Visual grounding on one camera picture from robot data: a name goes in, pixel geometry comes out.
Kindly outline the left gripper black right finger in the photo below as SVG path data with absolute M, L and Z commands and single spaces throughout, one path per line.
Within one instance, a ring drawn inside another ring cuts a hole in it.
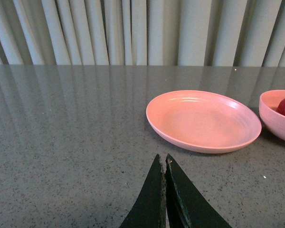
M 166 207 L 171 228 L 229 228 L 188 176 L 168 154 L 166 157 Z

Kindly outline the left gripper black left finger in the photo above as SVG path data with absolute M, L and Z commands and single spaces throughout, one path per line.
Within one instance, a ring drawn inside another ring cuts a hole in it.
M 157 154 L 149 169 L 133 207 L 121 223 L 121 228 L 166 227 L 166 179 Z

